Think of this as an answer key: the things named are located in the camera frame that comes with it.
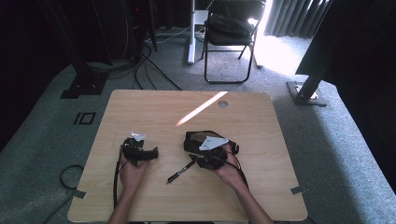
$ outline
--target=stand base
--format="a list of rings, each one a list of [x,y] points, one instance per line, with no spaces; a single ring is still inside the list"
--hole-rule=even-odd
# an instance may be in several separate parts
[[[61,99],[77,99],[80,95],[100,95],[105,87],[108,73],[94,73],[95,79],[90,86],[80,86],[78,75],[70,85],[69,90],[62,93]]]
[[[300,98],[298,96],[298,92],[301,87],[304,85],[303,82],[287,82],[291,97],[296,105],[318,105],[320,107],[325,107],[327,102],[323,100],[323,97],[319,90],[316,90],[315,93],[311,96],[309,100]]]

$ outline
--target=person's right hand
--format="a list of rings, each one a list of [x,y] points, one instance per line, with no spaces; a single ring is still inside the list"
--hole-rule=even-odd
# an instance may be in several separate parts
[[[225,151],[227,151],[227,162],[239,167],[238,160],[233,154],[231,154],[232,150],[230,144],[225,144],[222,147]],[[245,186],[242,176],[238,173],[235,167],[232,167],[230,164],[225,163],[218,170],[212,170],[212,172],[218,175],[221,181],[232,189]]]
[[[138,167],[135,167],[130,161],[127,161],[122,154],[120,165],[123,165],[120,169],[122,192],[128,195],[133,194],[137,190],[146,170],[149,167],[149,161],[142,161]]]

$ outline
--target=white object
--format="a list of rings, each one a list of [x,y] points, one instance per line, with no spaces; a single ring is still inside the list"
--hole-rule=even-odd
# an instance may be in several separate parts
[[[207,136],[205,141],[199,147],[199,149],[201,151],[210,150],[210,149],[213,149],[215,147],[222,146],[222,145],[224,145],[226,143],[228,143],[228,139],[227,138],[218,138],[218,137]]]
[[[131,132],[131,136],[137,141],[140,142],[146,138],[145,134],[140,134],[140,133],[133,133]]]

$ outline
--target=gray carpet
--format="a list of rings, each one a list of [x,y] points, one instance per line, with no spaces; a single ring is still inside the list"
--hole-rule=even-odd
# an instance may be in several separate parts
[[[281,65],[258,69],[253,64],[250,80],[240,85],[210,85],[204,81],[199,41],[193,65],[187,64],[187,38],[159,44],[159,51],[149,58],[185,91],[255,91],[272,97],[295,173],[300,185],[308,188],[304,200],[310,218],[301,223],[396,223],[396,196],[336,88],[325,82],[319,86],[327,107],[295,105],[290,97],[286,82],[306,80],[306,76],[295,76],[293,71],[310,41],[297,37],[277,41],[287,46],[295,60],[285,60],[286,55],[279,51],[268,52],[269,58]],[[266,48],[257,51],[265,54]],[[219,77],[243,76],[246,68],[240,62],[223,65],[230,60],[235,59],[211,58],[210,71],[221,72]],[[99,63],[92,65],[106,68]],[[70,196],[60,183],[60,173],[70,165],[84,166],[110,93],[131,89],[134,84],[134,70],[114,72],[101,95],[61,100],[75,75],[73,67],[68,66],[52,80],[0,154],[0,223],[45,223],[63,203],[49,223],[69,223]],[[144,89],[177,90],[150,63],[140,66],[137,79]],[[75,124],[78,113],[95,113],[92,124]],[[67,184],[76,185],[79,176],[78,171],[67,176]]]

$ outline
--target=black curtain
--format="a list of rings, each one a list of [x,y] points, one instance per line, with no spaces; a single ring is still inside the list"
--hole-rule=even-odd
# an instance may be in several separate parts
[[[297,74],[331,82],[396,190],[396,2],[333,0]]]

